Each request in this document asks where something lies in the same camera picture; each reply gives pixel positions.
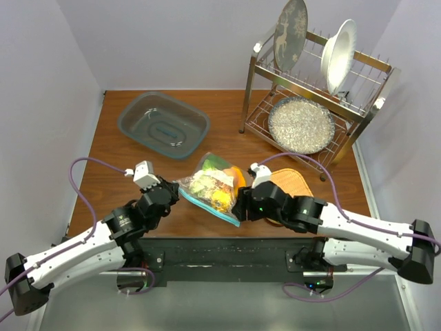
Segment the clear zip top bag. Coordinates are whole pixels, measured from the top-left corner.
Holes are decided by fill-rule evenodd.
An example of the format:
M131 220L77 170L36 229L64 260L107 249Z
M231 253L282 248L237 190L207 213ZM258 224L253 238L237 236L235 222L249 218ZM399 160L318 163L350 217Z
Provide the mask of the clear zip top bag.
M236 227L240 225L232 209L236 204L238 190L252 183L247 171L208 152L191 175L175 182L179 194L190 203Z

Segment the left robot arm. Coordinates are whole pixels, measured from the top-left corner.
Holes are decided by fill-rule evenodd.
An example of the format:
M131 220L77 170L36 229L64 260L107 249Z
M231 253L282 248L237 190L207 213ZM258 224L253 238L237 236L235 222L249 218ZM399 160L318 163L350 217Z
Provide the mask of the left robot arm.
M10 295L12 313L30 314L67 285L95 274L139 270L144 258L139 241L170 214L178 188L177 182L160 179L80 235L32 256L9 256L1 292Z

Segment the yellow fake bell pepper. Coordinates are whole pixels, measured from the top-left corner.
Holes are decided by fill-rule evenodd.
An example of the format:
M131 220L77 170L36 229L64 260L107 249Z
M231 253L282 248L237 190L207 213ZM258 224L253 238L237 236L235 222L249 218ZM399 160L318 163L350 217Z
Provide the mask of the yellow fake bell pepper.
M211 197L211 206L219 212L229 212L234 204L234 196L231 192L217 190Z

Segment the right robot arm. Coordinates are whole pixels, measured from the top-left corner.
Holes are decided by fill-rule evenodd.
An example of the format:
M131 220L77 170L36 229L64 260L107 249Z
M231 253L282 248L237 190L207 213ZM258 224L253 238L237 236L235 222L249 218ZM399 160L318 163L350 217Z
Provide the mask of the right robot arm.
M307 253L313 270L328 265L378 266L414 283L433 283L437 251L426 221L395 223L365 217L319 198L291 197L271 181L240 188L232 212L239 221L268 218L294 232L317 234L317 243Z

